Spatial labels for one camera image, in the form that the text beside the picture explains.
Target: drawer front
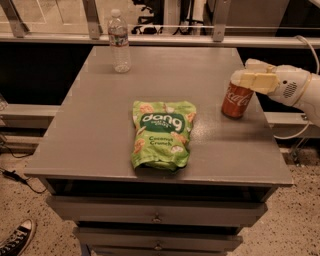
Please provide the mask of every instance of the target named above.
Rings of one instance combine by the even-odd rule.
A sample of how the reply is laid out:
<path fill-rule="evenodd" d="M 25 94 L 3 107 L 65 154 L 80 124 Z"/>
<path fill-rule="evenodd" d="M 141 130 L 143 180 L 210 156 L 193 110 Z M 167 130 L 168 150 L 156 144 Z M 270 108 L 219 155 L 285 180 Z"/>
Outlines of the drawer front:
<path fill-rule="evenodd" d="M 190 251 L 154 251 L 142 249 L 123 249 L 97 246 L 92 249 L 98 255 L 115 256 L 226 256 L 223 252 L 190 252 Z"/>
<path fill-rule="evenodd" d="M 76 228 L 74 234 L 82 243 L 92 247 L 143 248 L 155 252 L 171 250 L 227 252 L 233 251 L 242 242 L 239 236 L 137 229 Z"/>
<path fill-rule="evenodd" d="M 62 219 L 74 221 L 250 227 L 267 210 L 264 203 L 51 197 Z"/>

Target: snack bag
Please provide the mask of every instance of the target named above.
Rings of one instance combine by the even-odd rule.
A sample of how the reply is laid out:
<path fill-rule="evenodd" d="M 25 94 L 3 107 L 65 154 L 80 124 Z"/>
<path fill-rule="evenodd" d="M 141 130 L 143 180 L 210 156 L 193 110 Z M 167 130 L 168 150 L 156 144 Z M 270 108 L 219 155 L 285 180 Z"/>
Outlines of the snack bag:
<path fill-rule="evenodd" d="M 135 101 L 136 138 L 131 155 L 134 168 L 148 166 L 176 171 L 186 166 L 195 115 L 196 107 L 187 101 Z"/>

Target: cabinet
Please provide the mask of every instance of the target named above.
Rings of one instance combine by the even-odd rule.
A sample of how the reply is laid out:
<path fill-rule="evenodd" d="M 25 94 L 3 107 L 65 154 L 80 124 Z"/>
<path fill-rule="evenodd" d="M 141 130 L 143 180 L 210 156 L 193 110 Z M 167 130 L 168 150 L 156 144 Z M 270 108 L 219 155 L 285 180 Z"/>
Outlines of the cabinet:
<path fill-rule="evenodd" d="M 116 74 L 109 48 L 93 48 L 26 175 L 48 187 L 48 204 L 101 255 L 226 255 L 267 211 L 268 197 L 292 185 L 257 98 L 240 120 L 220 113 L 229 78 L 242 68 L 237 51 L 131 54 L 132 70 Z M 132 168 L 134 100 L 197 107 L 184 169 Z"/>

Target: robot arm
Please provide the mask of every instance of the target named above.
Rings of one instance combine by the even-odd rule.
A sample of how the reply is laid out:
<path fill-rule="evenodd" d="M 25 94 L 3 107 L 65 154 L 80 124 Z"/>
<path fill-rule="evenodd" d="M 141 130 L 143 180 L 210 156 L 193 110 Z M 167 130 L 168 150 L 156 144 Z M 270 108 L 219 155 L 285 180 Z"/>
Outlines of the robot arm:
<path fill-rule="evenodd" d="M 320 76 L 289 65 L 272 66 L 249 59 L 245 69 L 231 76 L 234 85 L 267 95 L 305 112 L 320 127 Z"/>

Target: coca-cola can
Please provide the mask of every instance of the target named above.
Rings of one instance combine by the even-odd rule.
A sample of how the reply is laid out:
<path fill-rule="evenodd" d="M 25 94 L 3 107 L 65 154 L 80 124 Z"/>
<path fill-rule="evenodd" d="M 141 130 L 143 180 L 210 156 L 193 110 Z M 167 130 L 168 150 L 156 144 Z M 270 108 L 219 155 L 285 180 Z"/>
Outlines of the coca-cola can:
<path fill-rule="evenodd" d="M 230 118 L 241 118 L 248 107 L 252 95 L 252 90 L 230 83 L 222 104 L 222 113 Z"/>

